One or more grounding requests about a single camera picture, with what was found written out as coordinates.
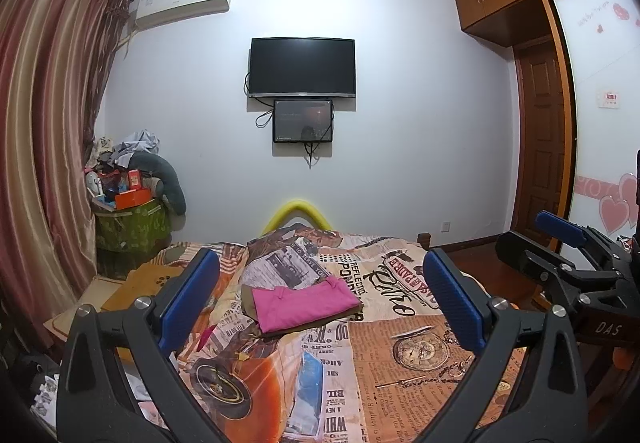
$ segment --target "metal screw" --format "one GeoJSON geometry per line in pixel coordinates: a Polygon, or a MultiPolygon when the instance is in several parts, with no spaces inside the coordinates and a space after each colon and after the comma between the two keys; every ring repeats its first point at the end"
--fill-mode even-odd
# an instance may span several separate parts
{"type": "Polygon", "coordinates": [[[495,309],[499,309],[500,311],[502,311],[509,307],[509,301],[502,297],[494,297],[491,299],[491,305],[495,309]]]}
{"type": "Polygon", "coordinates": [[[82,304],[76,311],[81,317],[86,317],[91,313],[91,304],[82,304]]]}
{"type": "Polygon", "coordinates": [[[559,304],[554,304],[553,308],[551,308],[551,313],[553,313],[556,317],[564,317],[566,315],[566,309],[564,309],[559,304]]]}
{"type": "Polygon", "coordinates": [[[133,305],[138,309],[146,309],[151,306],[151,297],[143,295],[142,297],[138,297],[133,301],[133,305]]]}

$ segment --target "small wall-mounted monitor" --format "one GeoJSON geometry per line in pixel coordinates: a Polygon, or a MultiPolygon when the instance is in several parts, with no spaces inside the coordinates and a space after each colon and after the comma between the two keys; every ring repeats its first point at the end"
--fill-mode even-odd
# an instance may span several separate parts
{"type": "Polygon", "coordinates": [[[319,144],[333,140],[334,103],[331,100],[274,100],[274,142],[319,144]]]}
{"type": "Polygon", "coordinates": [[[254,38],[251,97],[355,97],[355,41],[346,38],[254,38]]]}

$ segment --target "television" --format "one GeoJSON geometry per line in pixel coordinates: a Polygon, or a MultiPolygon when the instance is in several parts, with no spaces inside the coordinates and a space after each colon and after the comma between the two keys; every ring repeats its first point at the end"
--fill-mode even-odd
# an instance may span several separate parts
{"type": "Polygon", "coordinates": [[[334,140],[332,100],[273,100],[273,141],[320,144],[334,140]]]}
{"type": "Polygon", "coordinates": [[[355,97],[355,42],[345,38],[254,38],[250,97],[355,97]]]}

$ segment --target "air conditioner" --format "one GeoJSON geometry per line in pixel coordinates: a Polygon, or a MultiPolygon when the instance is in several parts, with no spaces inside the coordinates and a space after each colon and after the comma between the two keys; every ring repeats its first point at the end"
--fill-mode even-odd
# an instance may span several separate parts
{"type": "Polygon", "coordinates": [[[231,0],[140,0],[136,13],[136,27],[146,30],[153,26],[218,14],[229,10],[231,0]]]}

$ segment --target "bed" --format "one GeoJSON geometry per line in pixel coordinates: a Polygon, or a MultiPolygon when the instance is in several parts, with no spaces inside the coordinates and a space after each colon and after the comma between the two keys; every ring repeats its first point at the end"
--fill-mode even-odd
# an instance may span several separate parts
{"type": "MultiPolygon", "coordinates": [[[[203,246],[218,253],[220,279],[178,372],[233,443],[412,441],[472,362],[424,283],[415,243],[295,224],[247,246],[178,243],[152,262],[186,266],[203,246]],[[263,339],[242,313],[242,284],[300,289],[328,275],[344,279],[362,314],[263,339]]],[[[523,356],[512,353],[480,425],[500,414],[523,356]]],[[[151,402],[140,407],[164,425],[151,402]]]]}

